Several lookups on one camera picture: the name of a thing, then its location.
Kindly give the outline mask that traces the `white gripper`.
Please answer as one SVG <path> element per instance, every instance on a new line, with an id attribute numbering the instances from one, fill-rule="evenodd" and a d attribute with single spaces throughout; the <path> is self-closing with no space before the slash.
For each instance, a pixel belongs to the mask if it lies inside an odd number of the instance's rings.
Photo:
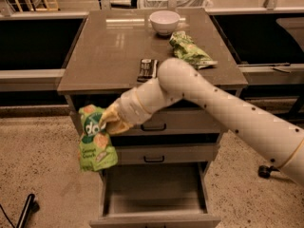
<path id="1" fill-rule="evenodd" d="M 137 89 L 132 88 L 103 112 L 99 125 L 106 124 L 106 131 L 110 135 L 117 135 L 128 131 L 133 125 L 143 124 L 151 116 L 152 114 L 143 108 Z"/>

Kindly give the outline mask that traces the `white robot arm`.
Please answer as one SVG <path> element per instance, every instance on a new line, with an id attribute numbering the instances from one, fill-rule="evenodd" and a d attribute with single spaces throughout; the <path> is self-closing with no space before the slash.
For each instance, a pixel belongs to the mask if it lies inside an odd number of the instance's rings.
<path id="1" fill-rule="evenodd" d="M 182 99 L 199 105 L 284 175 L 304 186 L 304 129 L 212 85 L 181 59 L 165 60 L 156 78 L 123 93 L 105 110 L 99 125 L 110 134 L 123 133 Z"/>

